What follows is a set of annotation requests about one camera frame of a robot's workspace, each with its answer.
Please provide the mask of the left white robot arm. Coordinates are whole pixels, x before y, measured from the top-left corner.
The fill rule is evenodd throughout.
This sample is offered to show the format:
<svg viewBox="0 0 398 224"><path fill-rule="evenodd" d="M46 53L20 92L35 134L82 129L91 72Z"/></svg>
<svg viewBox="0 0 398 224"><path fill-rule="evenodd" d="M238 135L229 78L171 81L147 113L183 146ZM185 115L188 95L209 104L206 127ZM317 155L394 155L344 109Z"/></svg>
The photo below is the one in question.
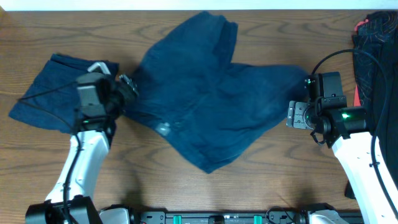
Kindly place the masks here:
<svg viewBox="0 0 398 224"><path fill-rule="evenodd" d="M127 75L118 79L91 72L75 81L80 97L64 167L45 201L31 205L26 223L102 223L92 198L116 131L115 121L137 96Z"/></svg>

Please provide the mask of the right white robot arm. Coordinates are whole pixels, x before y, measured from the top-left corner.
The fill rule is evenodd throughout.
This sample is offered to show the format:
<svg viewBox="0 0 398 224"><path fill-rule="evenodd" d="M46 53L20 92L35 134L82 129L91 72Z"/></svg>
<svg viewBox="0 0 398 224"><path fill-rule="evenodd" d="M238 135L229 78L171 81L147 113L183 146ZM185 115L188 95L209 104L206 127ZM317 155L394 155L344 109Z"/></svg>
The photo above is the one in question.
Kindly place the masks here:
<svg viewBox="0 0 398 224"><path fill-rule="evenodd" d="M291 101L286 125L309 130L315 143L333 151L349 180L365 223L397 223L397 187L364 108L317 110L313 103Z"/></svg>

